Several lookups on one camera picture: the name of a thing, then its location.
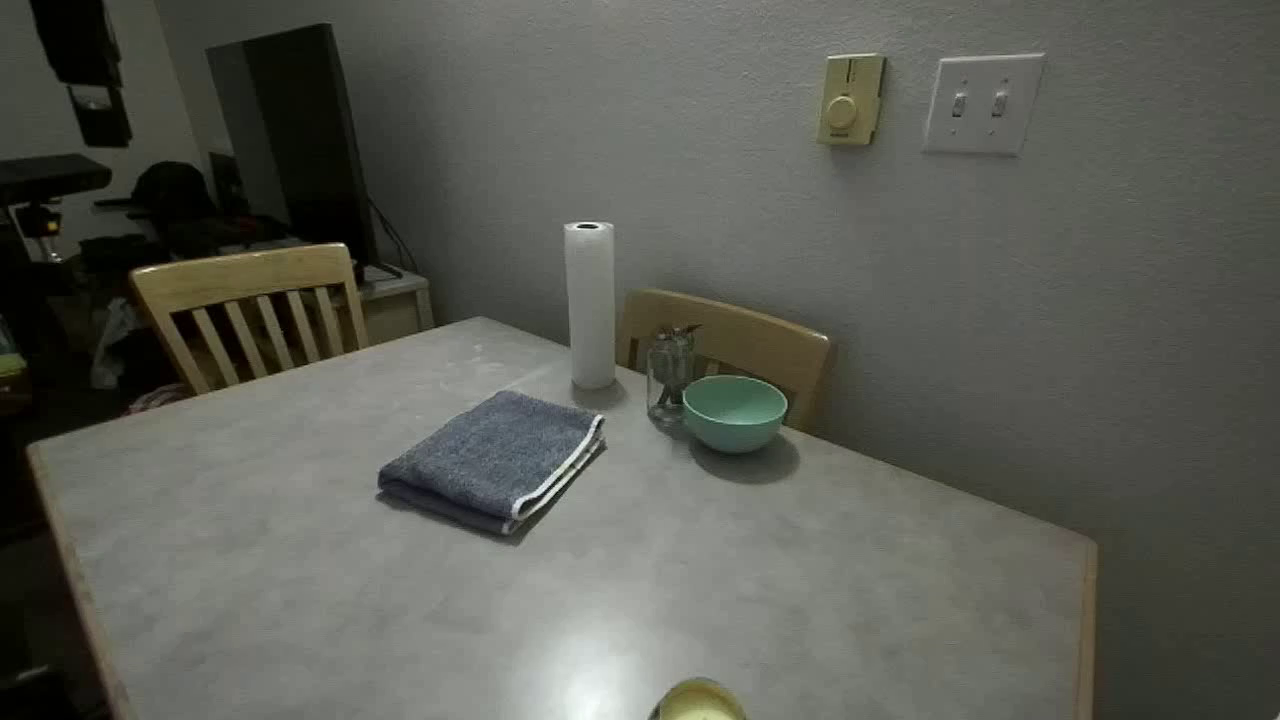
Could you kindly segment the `blue striped towel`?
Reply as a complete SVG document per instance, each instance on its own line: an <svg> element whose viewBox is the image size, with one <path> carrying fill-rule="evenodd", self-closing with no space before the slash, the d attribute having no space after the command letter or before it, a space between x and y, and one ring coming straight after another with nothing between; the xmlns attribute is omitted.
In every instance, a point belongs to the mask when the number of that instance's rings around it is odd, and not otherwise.
<svg viewBox="0 0 1280 720"><path fill-rule="evenodd" d="M519 536L603 447L598 410L495 393L389 460L383 501L458 519L483 536Z"/></svg>

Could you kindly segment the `white paper towel roll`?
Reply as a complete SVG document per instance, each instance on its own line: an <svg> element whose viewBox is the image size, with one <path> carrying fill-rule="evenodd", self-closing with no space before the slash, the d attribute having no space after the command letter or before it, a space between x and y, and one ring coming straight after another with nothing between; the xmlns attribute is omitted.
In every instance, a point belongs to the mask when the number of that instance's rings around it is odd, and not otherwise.
<svg viewBox="0 0 1280 720"><path fill-rule="evenodd" d="M564 228L567 348L574 385L585 393L608 387L618 375L614 279L614 228L603 218L574 218Z"/></svg>

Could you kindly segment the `clear glass jar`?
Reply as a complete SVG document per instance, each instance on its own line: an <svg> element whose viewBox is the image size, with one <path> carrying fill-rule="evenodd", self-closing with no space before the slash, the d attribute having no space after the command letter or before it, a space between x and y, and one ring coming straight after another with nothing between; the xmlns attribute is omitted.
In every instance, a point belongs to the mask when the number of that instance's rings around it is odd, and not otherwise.
<svg viewBox="0 0 1280 720"><path fill-rule="evenodd" d="M681 419L681 393L695 375L695 325L660 329L647 342L647 417L660 428Z"/></svg>

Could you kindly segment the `teal green bowl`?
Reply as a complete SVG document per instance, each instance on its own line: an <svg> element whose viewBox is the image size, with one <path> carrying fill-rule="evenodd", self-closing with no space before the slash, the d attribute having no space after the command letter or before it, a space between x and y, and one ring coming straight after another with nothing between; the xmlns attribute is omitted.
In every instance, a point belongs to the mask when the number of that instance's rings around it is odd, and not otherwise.
<svg viewBox="0 0 1280 720"><path fill-rule="evenodd" d="M783 417L790 395L756 375L701 375L685 387L685 428L716 451L760 451Z"/></svg>

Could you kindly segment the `white side cabinet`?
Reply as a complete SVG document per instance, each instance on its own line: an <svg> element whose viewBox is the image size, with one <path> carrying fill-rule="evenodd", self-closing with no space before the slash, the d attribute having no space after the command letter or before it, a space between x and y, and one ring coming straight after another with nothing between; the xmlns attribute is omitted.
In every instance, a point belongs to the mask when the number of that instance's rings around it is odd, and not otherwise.
<svg viewBox="0 0 1280 720"><path fill-rule="evenodd" d="M363 267L360 284L369 340L400 340L436 325L431 289L409 267Z"/></svg>

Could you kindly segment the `yellow lidded jar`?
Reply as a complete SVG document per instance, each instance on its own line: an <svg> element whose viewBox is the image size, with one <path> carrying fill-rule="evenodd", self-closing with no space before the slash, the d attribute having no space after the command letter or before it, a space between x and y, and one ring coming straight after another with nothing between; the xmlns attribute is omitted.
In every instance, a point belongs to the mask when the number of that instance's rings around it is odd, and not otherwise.
<svg viewBox="0 0 1280 720"><path fill-rule="evenodd" d="M749 711L726 683L691 674L673 683L647 720L749 720Z"/></svg>

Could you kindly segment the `yellow thermostat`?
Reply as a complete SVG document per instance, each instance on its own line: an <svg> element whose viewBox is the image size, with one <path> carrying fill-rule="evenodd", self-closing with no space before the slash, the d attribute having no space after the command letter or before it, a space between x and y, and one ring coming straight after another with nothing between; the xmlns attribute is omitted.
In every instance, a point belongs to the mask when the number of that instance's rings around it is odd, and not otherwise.
<svg viewBox="0 0 1280 720"><path fill-rule="evenodd" d="M821 138L836 147L867 147L885 109L879 50L846 50L826 60Z"/></svg>

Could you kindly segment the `wooden slatted chair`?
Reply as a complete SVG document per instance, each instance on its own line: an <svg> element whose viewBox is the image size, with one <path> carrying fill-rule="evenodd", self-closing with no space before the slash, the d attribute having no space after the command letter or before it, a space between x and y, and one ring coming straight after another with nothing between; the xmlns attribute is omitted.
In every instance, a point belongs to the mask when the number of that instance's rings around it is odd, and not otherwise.
<svg viewBox="0 0 1280 720"><path fill-rule="evenodd" d="M369 342L343 242L168 260L134 289L194 393L263 378Z"/></svg>

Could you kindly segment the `black monitor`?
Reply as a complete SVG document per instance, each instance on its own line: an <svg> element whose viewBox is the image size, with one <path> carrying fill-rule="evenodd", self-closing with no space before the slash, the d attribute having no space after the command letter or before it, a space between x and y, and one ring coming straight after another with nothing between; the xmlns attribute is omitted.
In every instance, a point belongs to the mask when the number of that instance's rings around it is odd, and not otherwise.
<svg viewBox="0 0 1280 720"><path fill-rule="evenodd" d="M299 241L343 241L378 260L343 63L328 24L217 42L217 99L248 206Z"/></svg>

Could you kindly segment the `dark hanging object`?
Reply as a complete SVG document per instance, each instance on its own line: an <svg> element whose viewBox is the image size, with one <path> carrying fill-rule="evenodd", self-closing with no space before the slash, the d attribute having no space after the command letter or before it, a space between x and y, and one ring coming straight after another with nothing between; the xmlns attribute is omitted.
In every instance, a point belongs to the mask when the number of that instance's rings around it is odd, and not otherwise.
<svg viewBox="0 0 1280 720"><path fill-rule="evenodd" d="M122 46L104 0L29 0L42 46L74 99L88 147L130 147Z"/></svg>

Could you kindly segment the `wooden chair by wall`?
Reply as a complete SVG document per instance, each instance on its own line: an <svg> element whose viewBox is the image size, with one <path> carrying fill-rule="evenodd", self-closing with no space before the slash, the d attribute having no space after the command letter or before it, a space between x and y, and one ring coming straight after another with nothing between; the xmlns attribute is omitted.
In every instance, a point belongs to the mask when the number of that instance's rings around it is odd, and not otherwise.
<svg viewBox="0 0 1280 720"><path fill-rule="evenodd" d="M635 289L620 311L620 362L642 369L660 329L691 329L695 360L708 370L774 378L793 399L793 428L812 432L821 424L831 362L830 333L695 293Z"/></svg>

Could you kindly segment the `white light switch plate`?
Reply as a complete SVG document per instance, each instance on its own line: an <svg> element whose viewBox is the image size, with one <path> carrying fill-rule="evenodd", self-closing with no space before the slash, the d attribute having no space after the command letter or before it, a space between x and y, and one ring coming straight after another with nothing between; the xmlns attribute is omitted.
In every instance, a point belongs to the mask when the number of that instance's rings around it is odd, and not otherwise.
<svg viewBox="0 0 1280 720"><path fill-rule="evenodd" d="M1040 73L1046 50L941 56L925 147L954 154L1022 154Z"/></svg>

